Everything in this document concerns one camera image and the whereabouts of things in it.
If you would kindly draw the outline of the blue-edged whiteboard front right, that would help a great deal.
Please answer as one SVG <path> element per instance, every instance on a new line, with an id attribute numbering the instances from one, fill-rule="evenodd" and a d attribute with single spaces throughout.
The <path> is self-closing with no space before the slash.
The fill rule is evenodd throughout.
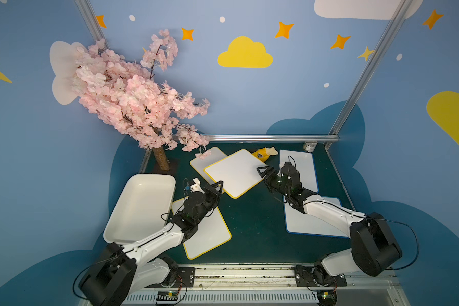
<path id="1" fill-rule="evenodd" d="M 312 215 L 302 214 L 288 203 L 284 204 L 284 215 L 288 233 L 348 238 L 340 229 Z"/>

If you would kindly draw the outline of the yellow-edged whiteboard back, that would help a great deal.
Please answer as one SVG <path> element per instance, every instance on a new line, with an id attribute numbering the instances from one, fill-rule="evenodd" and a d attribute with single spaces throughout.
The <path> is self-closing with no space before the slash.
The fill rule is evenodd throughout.
<path id="1" fill-rule="evenodd" d="M 206 167 L 209 167 L 210 165 L 217 163 L 218 161 L 224 159 L 227 157 L 227 155 L 220 150 L 218 147 L 213 147 L 207 151 L 209 154 L 205 154 L 205 156 L 201 159 L 199 157 L 196 157 L 192 161 L 189 162 L 189 164 L 193 167 L 193 169 L 203 178 L 205 179 L 209 184 L 213 184 L 215 181 L 212 180 L 204 171 Z"/>

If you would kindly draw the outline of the left aluminium frame post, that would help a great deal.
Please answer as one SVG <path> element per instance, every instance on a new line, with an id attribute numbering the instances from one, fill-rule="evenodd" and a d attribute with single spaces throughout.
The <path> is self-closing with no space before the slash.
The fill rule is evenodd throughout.
<path id="1" fill-rule="evenodd" d="M 105 39 L 102 27 L 99 25 L 98 19 L 94 9 L 89 0 L 75 0 L 76 7 L 78 8 L 84 22 L 93 37 L 94 42 Z"/>

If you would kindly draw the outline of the green circuit board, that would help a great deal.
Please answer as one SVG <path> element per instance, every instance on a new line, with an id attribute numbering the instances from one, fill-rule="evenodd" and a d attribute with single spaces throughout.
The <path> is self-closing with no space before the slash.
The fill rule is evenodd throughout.
<path id="1" fill-rule="evenodd" d="M 175 305 L 179 301 L 179 294 L 175 291 L 158 291 L 155 297 L 155 305 Z"/>
<path id="2" fill-rule="evenodd" d="M 336 306 L 337 293 L 334 291 L 318 291 L 317 292 L 318 306 Z"/>

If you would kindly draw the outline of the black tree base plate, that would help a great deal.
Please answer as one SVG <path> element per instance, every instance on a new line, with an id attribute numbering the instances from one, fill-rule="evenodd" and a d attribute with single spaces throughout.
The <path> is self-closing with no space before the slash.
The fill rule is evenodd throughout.
<path id="1" fill-rule="evenodd" d="M 179 167 L 178 159 L 166 159 L 162 163 L 156 162 L 153 168 L 153 174 L 170 175 L 175 177 Z"/>

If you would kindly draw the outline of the yellow black work glove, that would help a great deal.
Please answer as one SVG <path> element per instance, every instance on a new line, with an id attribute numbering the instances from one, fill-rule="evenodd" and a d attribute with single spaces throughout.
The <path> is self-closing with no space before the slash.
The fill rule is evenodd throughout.
<path id="1" fill-rule="evenodd" d="M 274 147 L 265 147 L 258 149 L 256 152 L 252 153 L 252 155 L 260 161 L 266 162 L 271 156 L 278 155 L 278 152 Z"/>

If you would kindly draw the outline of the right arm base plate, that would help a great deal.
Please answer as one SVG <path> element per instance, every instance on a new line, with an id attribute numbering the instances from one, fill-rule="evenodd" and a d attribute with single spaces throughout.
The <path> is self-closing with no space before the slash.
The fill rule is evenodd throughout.
<path id="1" fill-rule="evenodd" d="M 344 274 L 330 276 L 320 266 L 296 265 L 293 267 L 295 281 L 298 287 L 346 287 Z"/>

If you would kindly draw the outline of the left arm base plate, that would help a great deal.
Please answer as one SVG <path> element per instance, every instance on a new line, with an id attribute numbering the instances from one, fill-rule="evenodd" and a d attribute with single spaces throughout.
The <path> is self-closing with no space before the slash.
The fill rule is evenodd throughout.
<path id="1" fill-rule="evenodd" d="M 149 288 L 192 288 L 195 281 L 195 268 L 178 267 L 171 269 L 166 279 L 160 284 L 152 284 Z"/>

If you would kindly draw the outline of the blue-edged whiteboard back right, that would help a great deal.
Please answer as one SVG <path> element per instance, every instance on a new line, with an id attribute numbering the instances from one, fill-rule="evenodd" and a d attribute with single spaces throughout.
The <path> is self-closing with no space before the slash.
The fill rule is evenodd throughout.
<path id="1" fill-rule="evenodd" d="M 297 171 L 300 173 L 300 181 L 302 186 L 315 193 L 318 193 L 319 187 L 317 183 L 313 155 L 308 152 L 280 150 L 279 167 L 283 167 L 284 163 L 287 161 L 291 161 Z"/>

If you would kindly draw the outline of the aluminium frame post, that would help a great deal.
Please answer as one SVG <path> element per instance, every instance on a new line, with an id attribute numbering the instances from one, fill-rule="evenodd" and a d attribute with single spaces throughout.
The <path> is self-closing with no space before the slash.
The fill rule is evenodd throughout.
<path id="1" fill-rule="evenodd" d="M 75 0 L 76 7 L 78 8 L 84 22 L 93 37 L 94 42 L 105 39 L 102 27 L 99 25 L 98 19 L 94 9 L 89 0 Z"/>
<path id="2" fill-rule="evenodd" d="M 367 61 L 367 64 L 364 70 L 362 71 L 362 74 L 360 75 L 354 89 L 352 90 L 351 95 L 347 99 L 345 105 L 343 106 L 337 119 L 331 127 L 331 130 L 328 135 L 332 139 L 324 143 L 324 148 L 326 151 L 329 151 L 334 142 L 339 141 L 339 133 L 341 129 L 346 123 L 353 108 L 358 103 L 359 98 L 363 94 L 367 84 L 370 82 L 374 72 L 379 67 L 383 57 L 385 56 L 387 50 L 394 41 L 404 21 L 407 19 L 407 13 L 410 7 L 413 5 L 413 3 L 413 0 L 402 0 L 399 2 L 384 33 L 382 34 L 381 38 L 379 39 L 376 45 L 376 49 L 373 52 L 371 59 Z"/>

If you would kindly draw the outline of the right green circuit board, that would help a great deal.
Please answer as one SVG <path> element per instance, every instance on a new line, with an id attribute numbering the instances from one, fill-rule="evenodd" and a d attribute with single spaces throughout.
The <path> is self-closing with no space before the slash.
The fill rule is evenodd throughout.
<path id="1" fill-rule="evenodd" d="M 318 291 L 317 292 L 318 306 L 336 306 L 337 293 L 334 291 Z"/>

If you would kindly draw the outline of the blue-edged whiteboard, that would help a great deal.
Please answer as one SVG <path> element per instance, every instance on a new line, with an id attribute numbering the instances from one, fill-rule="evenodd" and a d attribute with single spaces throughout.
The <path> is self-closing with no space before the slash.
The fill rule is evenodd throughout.
<path id="1" fill-rule="evenodd" d="M 302 214 L 288 203 L 284 204 L 284 215 L 288 233 L 348 238 L 340 229 L 312 215 Z"/>
<path id="2" fill-rule="evenodd" d="M 291 161 L 297 171 L 300 173 L 300 181 L 302 186 L 315 193 L 318 193 L 319 187 L 317 183 L 313 155 L 308 152 L 280 150 L 279 167 L 283 167 L 284 163 L 287 161 Z"/>

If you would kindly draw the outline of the yellow-edged whiteboard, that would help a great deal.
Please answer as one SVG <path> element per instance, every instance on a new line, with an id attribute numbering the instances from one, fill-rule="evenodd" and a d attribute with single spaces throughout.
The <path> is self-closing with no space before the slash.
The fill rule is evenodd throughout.
<path id="1" fill-rule="evenodd" d="M 204 172 L 215 182 L 223 181 L 224 192 L 236 200 L 263 180 L 258 167 L 266 164 L 242 149 L 205 167 Z"/>
<path id="2" fill-rule="evenodd" d="M 229 242 L 232 234 L 217 207 L 210 216 L 198 225 L 197 232 L 183 243 L 186 256 L 194 260 L 203 254 Z"/>
<path id="3" fill-rule="evenodd" d="M 209 154 L 205 154 L 205 156 L 201 159 L 199 157 L 196 157 L 192 161 L 189 162 L 189 164 L 193 167 L 193 169 L 203 178 L 205 179 L 209 184 L 213 184 L 215 181 L 212 180 L 204 171 L 206 167 L 209 167 L 210 165 L 217 163 L 218 161 L 224 159 L 227 157 L 227 155 L 220 150 L 218 147 L 213 147 L 207 151 Z"/>

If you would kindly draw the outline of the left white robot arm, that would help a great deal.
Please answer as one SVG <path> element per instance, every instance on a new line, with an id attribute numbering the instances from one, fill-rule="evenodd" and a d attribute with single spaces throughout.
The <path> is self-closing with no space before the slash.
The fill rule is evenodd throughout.
<path id="1" fill-rule="evenodd" d="M 99 258 L 76 276 L 73 294 L 91 305 L 121 305 L 142 288 L 172 284 L 178 266 L 164 252 L 198 231 L 203 219 L 218 207 L 223 186 L 223 181 L 205 186 L 194 181 L 180 209 L 161 230 L 134 243 L 108 244 Z"/>

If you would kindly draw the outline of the pink cherry blossom tree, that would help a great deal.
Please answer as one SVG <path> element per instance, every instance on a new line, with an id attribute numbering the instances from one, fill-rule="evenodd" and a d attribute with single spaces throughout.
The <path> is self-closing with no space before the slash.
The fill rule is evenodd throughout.
<path id="1" fill-rule="evenodd" d="M 140 62 L 127 62 L 108 49 L 105 40 L 78 48 L 72 89 L 89 113 L 153 151 L 160 168 L 167 171 L 167 150 L 181 146 L 185 152 L 198 149 L 198 155 L 205 156 L 209 139 L 182 121 L 206 115 L 210 103 L 197 102 L 190 92 L 183 94 L 154 80 L 154 70 L 172 66 L 179 48 L 168 29 L 151 39 Z"/>

